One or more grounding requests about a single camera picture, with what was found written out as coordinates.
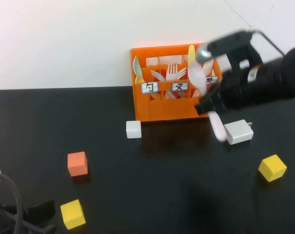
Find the label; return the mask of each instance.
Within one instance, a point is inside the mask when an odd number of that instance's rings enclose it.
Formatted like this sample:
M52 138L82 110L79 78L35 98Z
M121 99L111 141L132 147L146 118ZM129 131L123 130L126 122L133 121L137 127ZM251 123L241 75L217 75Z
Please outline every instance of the label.
M175 92L188 90L188 82L172 83L171 90Z
M158 82L145 82L141 84L143 94L151 94L158 92Z
M255 67L253 67L252 69L250 69L249 73L248 73L248 77L247 77L247 81L249 82L253 82L256 80L257 77L257 72L259 70L261 65L257 65Z
M215 84L218 82L218 77L206 77L206 85Z

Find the orange cube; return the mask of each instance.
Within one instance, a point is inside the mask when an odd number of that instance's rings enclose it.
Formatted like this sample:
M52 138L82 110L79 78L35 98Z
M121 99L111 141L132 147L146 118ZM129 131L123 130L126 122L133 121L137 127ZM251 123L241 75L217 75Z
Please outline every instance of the orange cube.
M85 152L68 154L68 169L71 176L88 174L88 165Z

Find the white cube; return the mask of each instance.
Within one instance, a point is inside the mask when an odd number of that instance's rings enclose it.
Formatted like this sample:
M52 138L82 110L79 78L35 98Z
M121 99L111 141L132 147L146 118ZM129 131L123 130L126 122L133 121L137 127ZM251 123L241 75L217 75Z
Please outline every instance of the white cube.
M251 140L254 135L253 130L244 119L225 124L224 128L228 135L227 141L231 145Z
M127 138L141 138L141 121L127 121L126 122Z

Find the utensil compartment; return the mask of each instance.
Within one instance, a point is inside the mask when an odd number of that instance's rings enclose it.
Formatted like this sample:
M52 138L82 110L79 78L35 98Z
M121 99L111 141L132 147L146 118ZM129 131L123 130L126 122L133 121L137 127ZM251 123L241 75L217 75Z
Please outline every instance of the utensil compartment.
M181 63L178 64L178 71L186 68L189 46L190 45L178 45L131 49L131 63L135 56L138 56L143 79L145 80L145 83L135 83L136 75L131 69L136 120L144 122L208 116L207 114L198 115L196 112L194 105L200 102L201 95L199 97L193 97L195 87L188 79L187 73L179 80L165 81L160 81L151 73L151 71L155 71L161 74L164 78L166 77L168 65L161 64L161 57L164 56L182 56ZM195 49L197 49L199 44L194 44L194 46ZM157 58L157 64L146 67L147 58ZM219 82L222 76L216 60L213 63L213 72L215 76L218 77ZM166 99L166 91L171 91L176 99ZM149 92L158 93L160 95L160 100L155 100Z

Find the white wall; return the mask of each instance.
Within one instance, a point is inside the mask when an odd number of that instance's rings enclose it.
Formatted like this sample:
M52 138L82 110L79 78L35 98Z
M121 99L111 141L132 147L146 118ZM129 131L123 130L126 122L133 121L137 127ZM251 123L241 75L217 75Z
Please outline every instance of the white wall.
M295 46L295 0L0 0L0 89L130 85L134 47L263 30ZM275 57L263 40L255 45Z

